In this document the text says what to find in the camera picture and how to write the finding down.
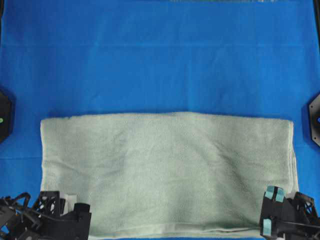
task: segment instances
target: blue tape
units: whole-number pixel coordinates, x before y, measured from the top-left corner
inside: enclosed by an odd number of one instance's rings
[[[275,187],[274,186],[268,186],[264,196],[271,200],[273,195],[274,195],[274,192],[275,192]]]
[[[282,188],[278,187],[278,192],[276,193],[275,200],[277,202],[282,203],[284,201],[284,198],[285,198],[285,191]]]
[[[271,236],[271,220],[270,219],[263,219],[263,235],[264,236]]]

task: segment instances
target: folded towel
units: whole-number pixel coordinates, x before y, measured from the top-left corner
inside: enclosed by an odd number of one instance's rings
[[[298,190],[293,123],[178,112],[41,122],[42,190],[91,205],[90,239],[259,237],[268,185]]]

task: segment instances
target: black bracket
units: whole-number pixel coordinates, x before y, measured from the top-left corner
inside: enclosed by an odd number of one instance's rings
[[[76,203],[63,215],[58,191],[42,191],[32,207],[30,198],[27,192],[0,198],[0,240],[88,240],[90,205]]]
[[[0,91],[0,143],[2,143],[10,134],[11,116],[12,102]]]
[[[268,186],[264,193],[260,235],[267,240],[320,240],[320,218],[313,198],[296,192],[293,199],[285,191]]]
[[[309,104],[309,122],[312,140],[320,147],[320,95]]]

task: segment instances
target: blue table surface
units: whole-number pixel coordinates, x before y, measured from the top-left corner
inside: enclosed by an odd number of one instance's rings
[[[39,194],[44,118],[192,111],[293,121],[300,191],[320,208],[319,59],[312,0],[6,0],[0,195]]]

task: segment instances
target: light green towel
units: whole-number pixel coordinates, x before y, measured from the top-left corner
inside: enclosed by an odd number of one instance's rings
[[[91,205],[91,239],[259,237],[268,185],[298,190],[293,123],[179,112],[41,122],[42,190]]]

